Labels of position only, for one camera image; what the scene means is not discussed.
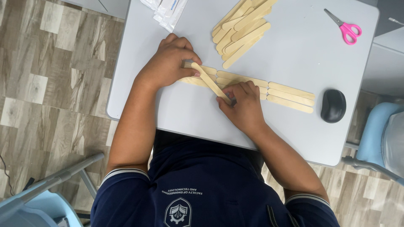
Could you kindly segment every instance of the stack of popsicle sticks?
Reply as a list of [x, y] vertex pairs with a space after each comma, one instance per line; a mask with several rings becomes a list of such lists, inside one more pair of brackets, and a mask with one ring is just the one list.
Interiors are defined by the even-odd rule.
[[211, 88], [216, 93], [216, 95], [224, 98], [225, 101], [228, 103], [230, 103], [230, 99], [228, 99], [228, 97], [223, 94], [221, 90], [239, 82], [252, 81], [254, 85], [259, 87], [261, 100], [266, 99], [268, 101], [297, 109], [306, 113], [313, 112], [313, 108], [311, 106], [314, 106], [315, 95], [312, 93], [277, 84], [274, 82], [268, 83], [267, 81], [248, 76], [237, 75], [225, 71], [217, 71], [214, 68], [198, 65], [196, 63], [189, 63], [184, 61], [182, 67], [197, 69], [201, 73], [201, 77], [185, 77], [180, 79], [179, 81]]
[[306, 113], [312, 113], [315, 95], [302, 90], [291, 88], [274, 82], [268, 83], [267, 100], [285, 105]]
[[240, 0], [213, 28], [213, 42], [225, 61], [223, 68], [229, 68], [271, 27], [262, 18], [271, 12], [276, 1]]

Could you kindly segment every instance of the person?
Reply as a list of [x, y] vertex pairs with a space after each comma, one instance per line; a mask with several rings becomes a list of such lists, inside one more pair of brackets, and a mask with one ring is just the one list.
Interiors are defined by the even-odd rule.
[[[200, 75], [181, 68], [187, 59], [202, 64], [186, 38], [170, 34], [137, 74], [112, 141], [108, 174], [94, 200], [91, 225], [339, 226], [316, 173], [265, 123], [259, 88], [252, 81], [223, 89], [237, 100], [233, 107], [219, 97], [217, 102], [259, 151], [156, 130], [157, 91]], [[264, 161], [284, 188], [285, 204], [264, 183]]]

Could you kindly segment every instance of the light blue chair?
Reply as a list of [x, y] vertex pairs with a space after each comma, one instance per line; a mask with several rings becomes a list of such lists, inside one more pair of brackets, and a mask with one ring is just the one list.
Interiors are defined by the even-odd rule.
[[0, 202], [1, 227], [57, 227], [56, 218], [65, 217], [70, 227], [83, 227], [73, 207], [59, 193], [48, 191], [80, 173], [84, 183], [95, 198], [97, 190], [84, 168], [102, 159], [99, 153], [64, 170], [61, 170], [42, 181], [35, 183], [29, 189]]
[[375, 106], [369, 114], [359, 146], [349, 142], [345, 144], [346, 147], [357, 150], [355, 157], [342, 157], [341, 161], [355, 169], [366, 168], [381, 172], [404, 186], [402, 177], [386, 169], [382, 155], [382, 138], [389, 118], [403, 111], [404, 105], [394, 103], [380, 103]]

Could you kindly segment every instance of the scissors handle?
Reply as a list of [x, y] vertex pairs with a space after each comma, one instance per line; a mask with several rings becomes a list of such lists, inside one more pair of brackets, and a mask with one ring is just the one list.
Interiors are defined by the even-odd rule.
[[[352, 27], [356, 28], [359, 33], [356, 34], [356, 33], [352, 30]], [[362, 35], [362, 29], [360, 29], [360, 27], [357, 26], [356, 24], [347, 24], [347, 23], [344, 22], [344, 24], [342, 24], [342, 25], [339, 27], [339, 29], [341, 29], [341, 31], [342, 31], [342, 36], [343, 36], [343, 38], [344, 38], [344, 41], [345, 41], [347, 44], [349, 44], [349, 45], [354, 45], [354, 44], [356, 43], [356, 41], [357, 41], [356, 37], [359, 37], [359, 36]], [[350, 42], [350, 41], [347, 39], [347, 35], [349, 35], [349, 36], [352, 38], [353, 42]]]

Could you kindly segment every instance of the shirt logo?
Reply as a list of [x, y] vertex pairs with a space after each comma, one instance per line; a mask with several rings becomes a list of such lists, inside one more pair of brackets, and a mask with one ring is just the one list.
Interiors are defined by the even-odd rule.
[[164, 224], [168, 227], [191, 226], [192, 208], [189, 202], [178, 198], [170, 203], [164, 216]]

